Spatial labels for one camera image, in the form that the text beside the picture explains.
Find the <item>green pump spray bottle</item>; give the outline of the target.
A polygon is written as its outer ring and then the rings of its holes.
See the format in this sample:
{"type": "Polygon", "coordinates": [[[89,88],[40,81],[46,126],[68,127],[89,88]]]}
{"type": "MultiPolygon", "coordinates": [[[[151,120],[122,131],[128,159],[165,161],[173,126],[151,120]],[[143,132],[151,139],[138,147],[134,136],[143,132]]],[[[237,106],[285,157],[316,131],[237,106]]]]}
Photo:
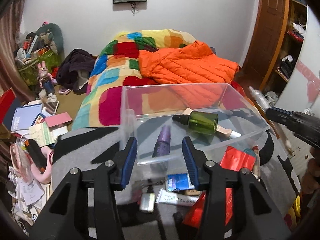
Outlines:
{"type": "Polygon", "coordinates": [[[215,113],[192,111],[190,115],[173,115],[172,120],[187,126],[194,132],[214,135],[217,129],[219,116],[215,113]]]}

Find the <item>cream tube with red band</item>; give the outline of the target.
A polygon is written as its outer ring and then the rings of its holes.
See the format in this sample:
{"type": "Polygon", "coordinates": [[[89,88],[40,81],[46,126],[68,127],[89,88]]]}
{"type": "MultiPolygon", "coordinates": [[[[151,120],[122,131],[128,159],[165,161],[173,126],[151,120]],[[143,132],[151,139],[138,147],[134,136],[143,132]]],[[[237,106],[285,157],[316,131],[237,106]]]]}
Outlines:
{"type": "Polygon", "coordinates": [[[252,151],[255,153],[255,163],[253,166],[253,174],[257,179],[260,179],[260,155],[258,145],[254,145],[252,151]]]}

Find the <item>silver white pen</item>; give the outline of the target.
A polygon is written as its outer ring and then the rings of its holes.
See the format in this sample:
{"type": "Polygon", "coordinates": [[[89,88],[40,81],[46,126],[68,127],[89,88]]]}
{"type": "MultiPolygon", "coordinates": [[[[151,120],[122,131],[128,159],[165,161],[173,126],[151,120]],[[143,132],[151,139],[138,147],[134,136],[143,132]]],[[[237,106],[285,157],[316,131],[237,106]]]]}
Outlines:
{"type": "Polygon", "coordinates": [[[248,90],[255,100],[255,102],[260,106],[260,108],[266,112],[267,109],[271,108],[270,104],[262,94],[262,92],[258,89],[254,89],[252,86],[248,87],[248,90]]]}

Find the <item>blue white small box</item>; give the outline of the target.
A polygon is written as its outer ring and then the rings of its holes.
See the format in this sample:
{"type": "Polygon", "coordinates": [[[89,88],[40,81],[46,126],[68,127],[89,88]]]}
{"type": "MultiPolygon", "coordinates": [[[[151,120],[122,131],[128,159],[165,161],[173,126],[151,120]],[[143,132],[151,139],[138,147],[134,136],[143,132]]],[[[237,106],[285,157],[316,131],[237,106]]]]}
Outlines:
{"type": "Polygon", "coordinates": [[[191,183],[189,174],[169,174],[166,177],[166,189],[168,192],[185,191],[195,189],[191,183]]]}

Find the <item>red paper packet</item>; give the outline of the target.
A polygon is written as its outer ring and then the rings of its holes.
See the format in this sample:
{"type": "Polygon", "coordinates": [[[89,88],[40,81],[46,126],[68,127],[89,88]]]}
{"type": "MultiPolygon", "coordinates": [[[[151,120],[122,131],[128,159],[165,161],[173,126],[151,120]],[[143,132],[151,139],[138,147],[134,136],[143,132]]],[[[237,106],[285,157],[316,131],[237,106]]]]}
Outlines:
{"type": "MultiPolygon", "coordinates": [[[[244,150],[241,151],[232,146],[228,146],[220,162],[221,168],[225,170],[223,175],[226,179],[226,185],[228,186],[233,181],[236,181],[236,172],[239,172],[242,168],[247,168],[252,171],[254,163],[255,157],[245,154],[244,150]]],[[[183,220],[184,225],[193,228],[200,227],[205,200],[206,193],[203,192],[200,194],[198,201],[185,215],[183,220]]],[[[225,225],[228,225],[233,218],[233,190],[231,187],[225,187],[225,200],[225,225]]]]}

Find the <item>small green white box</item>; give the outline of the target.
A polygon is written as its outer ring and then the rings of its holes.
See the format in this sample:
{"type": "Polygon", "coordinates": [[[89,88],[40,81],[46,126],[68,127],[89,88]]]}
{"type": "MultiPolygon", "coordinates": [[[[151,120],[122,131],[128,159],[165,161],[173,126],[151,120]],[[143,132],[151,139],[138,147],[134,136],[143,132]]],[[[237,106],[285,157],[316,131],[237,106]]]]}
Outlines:
{"type": "Polygon", "coordinates": [[[140,199],[139,210],[144,213],[153,213],[156,196],[154,193],[143,193],[140,199]]]}

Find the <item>clear plastic storage bin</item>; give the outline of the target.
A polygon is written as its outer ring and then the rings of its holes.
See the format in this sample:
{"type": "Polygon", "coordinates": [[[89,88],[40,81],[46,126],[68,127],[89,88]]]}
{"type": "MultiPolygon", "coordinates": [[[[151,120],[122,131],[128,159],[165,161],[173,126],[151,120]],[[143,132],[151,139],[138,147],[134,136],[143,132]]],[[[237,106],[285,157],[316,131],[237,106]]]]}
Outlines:
{"type": "Polygon", "coordinates": [[[248,146],[269,129],[254,107],[226,83],[125,86],[120,127],[123,140],[138,140],[139,165],[180,159],[184,137],[211,151],[236,142],[248,146]]]}

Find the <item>white green cream tube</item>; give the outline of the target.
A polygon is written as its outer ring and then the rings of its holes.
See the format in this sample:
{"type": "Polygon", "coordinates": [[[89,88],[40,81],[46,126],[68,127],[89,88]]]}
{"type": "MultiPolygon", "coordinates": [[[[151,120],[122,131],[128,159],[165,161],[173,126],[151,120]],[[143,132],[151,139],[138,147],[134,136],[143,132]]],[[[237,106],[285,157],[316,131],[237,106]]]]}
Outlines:
{"type": "Polygon", "coordinates": [[[199,197],[168,192],[165,189],[161,189],[156,198],[156,204],[162,203],[191,207],[198,201],[198,199],[199,197]]]}

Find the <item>colourful patchwork blanket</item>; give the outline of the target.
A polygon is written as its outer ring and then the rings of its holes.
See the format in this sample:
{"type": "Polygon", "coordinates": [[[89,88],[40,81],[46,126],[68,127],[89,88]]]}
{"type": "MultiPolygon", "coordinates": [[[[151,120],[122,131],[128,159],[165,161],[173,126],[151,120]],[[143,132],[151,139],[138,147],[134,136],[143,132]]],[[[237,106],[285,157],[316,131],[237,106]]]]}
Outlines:
{"type": "Polygon", "coordinates": [[[195,41],[197,39],[191,34],[173,29],[118,34],[95,61],[88,80],[87,95],[72,129],[119,125],[123,86],[162,85],[141,75],[140,52],[183,48],[195,41]]]}

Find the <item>wooden shelf unit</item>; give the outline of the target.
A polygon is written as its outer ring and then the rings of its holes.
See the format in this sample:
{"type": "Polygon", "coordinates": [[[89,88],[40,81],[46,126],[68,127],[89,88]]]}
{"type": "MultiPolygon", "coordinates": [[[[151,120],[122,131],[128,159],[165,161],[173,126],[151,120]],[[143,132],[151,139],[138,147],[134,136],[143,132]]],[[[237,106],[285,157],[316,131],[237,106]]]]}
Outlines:
{"type": "Polygon", "coordinates": [[[304,0],[277,0],[276,5],[282,6],[279,37],[259,89],[264,94],[272,91],[280,95],[302,50],[308,10],[304,0]]]}

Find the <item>orange puffer jacket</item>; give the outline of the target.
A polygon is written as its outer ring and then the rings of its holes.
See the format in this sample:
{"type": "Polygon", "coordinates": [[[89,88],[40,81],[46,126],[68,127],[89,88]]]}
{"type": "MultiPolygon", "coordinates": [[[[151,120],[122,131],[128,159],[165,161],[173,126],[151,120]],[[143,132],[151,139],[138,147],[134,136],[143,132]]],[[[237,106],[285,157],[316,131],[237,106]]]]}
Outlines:
{"type": "Polygon", "coordinates": [[[139,70],[144,78],[159,84],[231,83],[239,64],[214,54],[204,42],[195,41],[183,48],[142,50],[139,70]]]}

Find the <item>blue notebook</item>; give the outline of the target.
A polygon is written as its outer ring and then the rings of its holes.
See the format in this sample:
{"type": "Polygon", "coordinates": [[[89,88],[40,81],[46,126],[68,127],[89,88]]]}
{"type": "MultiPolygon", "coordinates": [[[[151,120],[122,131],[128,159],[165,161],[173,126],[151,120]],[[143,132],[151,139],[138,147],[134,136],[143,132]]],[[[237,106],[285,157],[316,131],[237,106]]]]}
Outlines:
{"type": "Polygon", "coordinates": [[[17,107],[11,123],[11,131],[16,132],[28,129],[39,113],[42,111],[42,104],[17,107]]]}

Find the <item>red box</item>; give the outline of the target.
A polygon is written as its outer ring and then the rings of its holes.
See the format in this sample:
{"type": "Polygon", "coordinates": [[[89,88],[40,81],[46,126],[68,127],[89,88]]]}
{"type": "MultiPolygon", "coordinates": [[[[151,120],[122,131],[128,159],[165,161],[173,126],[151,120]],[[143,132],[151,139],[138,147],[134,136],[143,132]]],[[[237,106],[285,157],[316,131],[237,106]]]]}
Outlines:
{"type": "Polygon", "coordinates": [[[3,119],[9,110],[12,102],[16,99],[15,92],[12,88],[6,90],[0,99],[0,123],[3,122],[3,119]]]}

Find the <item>green cluttered storage basket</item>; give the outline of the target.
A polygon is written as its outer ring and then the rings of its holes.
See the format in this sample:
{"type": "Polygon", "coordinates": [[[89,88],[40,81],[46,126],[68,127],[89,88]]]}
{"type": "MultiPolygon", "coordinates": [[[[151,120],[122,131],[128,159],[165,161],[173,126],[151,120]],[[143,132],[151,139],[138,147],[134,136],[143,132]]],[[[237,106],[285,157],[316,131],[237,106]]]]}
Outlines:
{"type": "Polygon", "coordinates": [[[28,59],[22,59],[21,57],[16,56],[15,63],[17,70],[27,86],[35,86],[39,83],[37,79],[39,74],[37,64],[42,61],[46,63],[48,72],[51,73],[53,68],[56,68],[61,64],[61,56],[54,53],[50,47],[45,47],[33,52],[28,59]]]}

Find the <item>striped curtain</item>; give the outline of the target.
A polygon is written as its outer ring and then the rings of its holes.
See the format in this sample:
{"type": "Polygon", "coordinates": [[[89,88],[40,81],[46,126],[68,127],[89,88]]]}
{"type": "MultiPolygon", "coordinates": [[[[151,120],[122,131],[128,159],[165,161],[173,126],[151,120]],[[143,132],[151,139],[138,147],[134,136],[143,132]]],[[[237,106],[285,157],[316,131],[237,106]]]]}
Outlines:
{"type": "Polygon", "coordinates": [[[20,101],[32,101],[34,93],[15,66],[16,35],[20,32],[25,0],[1,0],[1,90],[12,88],[20,101]]]}

